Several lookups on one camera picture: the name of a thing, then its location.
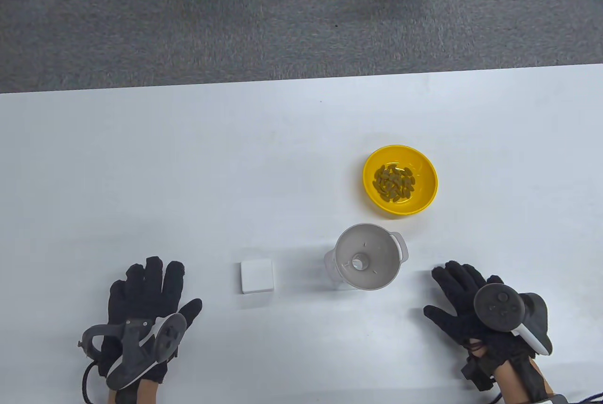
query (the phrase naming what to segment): gray carpet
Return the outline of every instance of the gray carpet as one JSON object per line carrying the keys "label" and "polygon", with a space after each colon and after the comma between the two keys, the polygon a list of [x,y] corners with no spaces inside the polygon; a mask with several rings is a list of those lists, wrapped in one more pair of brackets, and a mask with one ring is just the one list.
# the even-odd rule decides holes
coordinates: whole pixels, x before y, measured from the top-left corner
{"label": "gray carpet", "polygon": [[0,0],[0,92],[600,63],[603,0]]}

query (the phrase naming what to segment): black glove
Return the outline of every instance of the black glove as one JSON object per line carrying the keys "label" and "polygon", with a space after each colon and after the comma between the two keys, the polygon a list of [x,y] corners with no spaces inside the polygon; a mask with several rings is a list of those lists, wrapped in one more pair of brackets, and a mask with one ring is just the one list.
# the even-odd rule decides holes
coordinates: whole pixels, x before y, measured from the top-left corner
{"label": "black glove", "polygon": [[[165,268],[157,257],[147,258],[147,266],[133,264],[125,273],[126,280],[115,281],[111,286],[108,303],[108,323],[123,324],[128,318],[155,319],[178,311],[178,304],[184,285],[185,267],[181,262],[172,261]],[[202,308],[201,299],[191,300],[179,313],[190,327]],[[121,342],[114,337],[105,337],[101,346],[98,372],[107,377],[108,371],[121,356]],[[168,362],[155,365],[142,379],[162,383],[168,372]]]}
{"label": "black glove", "polygon": [[475,313],[473,300],[478,290],[489,283],[503,283],[500,277],[492,275],[485,280],[473,266],[461,266],[455,261],[447,262],[444,268],[434,268],[431,276],[444,291],[456,316],[432,305],[424,307],[423,313],[455,342],[469,350],[475,350],[480,346],[471,345],[469,339],[481,340],[488,349],[489,359],[499,365],[517,355],[529,355],[532,358],[536,355],[522,338],[488,328]]}

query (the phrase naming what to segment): white table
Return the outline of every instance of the white table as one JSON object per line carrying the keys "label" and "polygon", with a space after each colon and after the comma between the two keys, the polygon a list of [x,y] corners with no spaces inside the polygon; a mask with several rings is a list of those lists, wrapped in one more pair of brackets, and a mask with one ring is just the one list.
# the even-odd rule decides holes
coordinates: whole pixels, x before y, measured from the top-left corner
{"label": "white table", "polygon": [[[0,398],[77,403],[84,329],[133,262],[185,263],[204,309],[162,403],[483,403],[422,316],[449,259],[541,294],[539,363],[570,400],[603,372],[603,66],[0,96]],[[416,101],[421,94],[421,105]],[[414,146],[440,191],[390,218],[363,194],[373,150]],[[375,292],[331,291],[323,255],[354,223],[407,240]],[[274,262],[273,296],[237,263]],[[91,396],[106,389],[91,375]]]}

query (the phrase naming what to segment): white sponge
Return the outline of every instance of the white sponge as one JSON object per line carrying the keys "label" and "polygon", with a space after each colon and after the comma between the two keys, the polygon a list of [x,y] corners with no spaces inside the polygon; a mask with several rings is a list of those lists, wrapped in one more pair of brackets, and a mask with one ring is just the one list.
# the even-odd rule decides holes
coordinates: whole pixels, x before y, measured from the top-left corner
{"label": "white sponge", "polygon": [[274,290],[272,261],[254,259],[241,262],[241,289],[243,294]]}

